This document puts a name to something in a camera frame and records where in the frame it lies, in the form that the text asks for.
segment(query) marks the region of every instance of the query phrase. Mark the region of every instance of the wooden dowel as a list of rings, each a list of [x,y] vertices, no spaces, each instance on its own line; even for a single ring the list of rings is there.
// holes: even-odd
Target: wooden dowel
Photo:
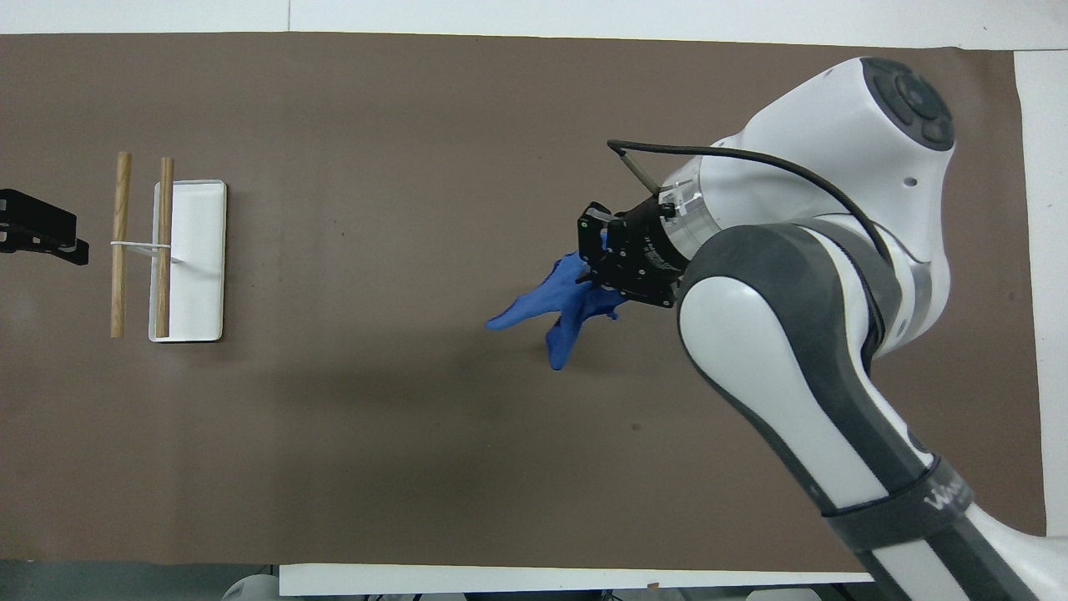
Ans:
[[[171,196],[174,193],[174,159],[160,160],[159,210],[156,212],[156,243],[171,243]],[[156,254],[156,338],[171,335],[171,249]]]
[[[111,239],[126,239],[126,208],[130,197],[130,153],[119,153],[115,170],[115,213]],[[126,247],[111,244],[111,338],[122,338],[126,331]]]

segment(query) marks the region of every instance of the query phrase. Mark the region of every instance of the black clamp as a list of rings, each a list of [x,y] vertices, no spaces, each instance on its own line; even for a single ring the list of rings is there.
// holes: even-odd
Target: black clamp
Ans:
[[[940,533],[960,520],[973,501],[968,483],[936,456],[927,474],[908,489],[823,519],[853,553],[864,553]]]
[[[618,289],[639,303],[673,307],[674,284],[688,260],[663,233],[662,210],[656,196],[615,215],[591,202],[578,221],[579,256],[590,265],[590,273],[582,279]]]
[[[0,252],[47,252],[75,265],[89,263],[89,242],[76,235],[78,218],[43,200],[0,189]]]

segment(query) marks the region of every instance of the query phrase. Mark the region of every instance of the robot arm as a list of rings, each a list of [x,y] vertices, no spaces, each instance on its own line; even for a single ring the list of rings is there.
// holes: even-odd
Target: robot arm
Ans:
[[[953,144],[948,109],[921,77],[854,59],[700,153],[610,143],[653,195],[617,215],[591,204],[579,249],[588,279],[640,302],[673,306],[681,276],[678,330],[693,365],[890,598],[1064,599],[1068,541],[983,512],[867,377],[873,358],[945,306]],[[655,186],[626,148],[707,156]]]

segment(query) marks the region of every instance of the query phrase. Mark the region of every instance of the blue cloth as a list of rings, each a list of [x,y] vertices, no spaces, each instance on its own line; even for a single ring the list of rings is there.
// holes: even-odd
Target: blue cloth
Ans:
[[[486,322],[486,328],[504,330],[523,320],[559,312],[560,318],[545,335],[545,343],[549,347],[549,366],[554,370],[563,369],[579,338],[582,322],[596,316],[618,319],[615,309],[627,300],[618,290],[604,289],[592,281],[575,283],[587,268],[578,251],[563,255],[545,281],[516,298],[503,314]]]

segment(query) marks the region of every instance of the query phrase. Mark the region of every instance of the black bracket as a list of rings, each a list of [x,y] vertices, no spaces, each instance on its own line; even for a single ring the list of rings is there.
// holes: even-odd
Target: black bracket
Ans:
[[[89,242],[75,234],[78,217],[11,188],[0,189],[0,252],[47,252],[75,265],[89,263]]]
[[[590,265],[583,280],[614,287],[639,303],[657,307],[675,305],[672,281],[658,276],[643,249],[629,235],[624,213],[613,215],[604,205],[591,202],[579,216],[579,256]],[[601,231],[607,231],[602,242]]]

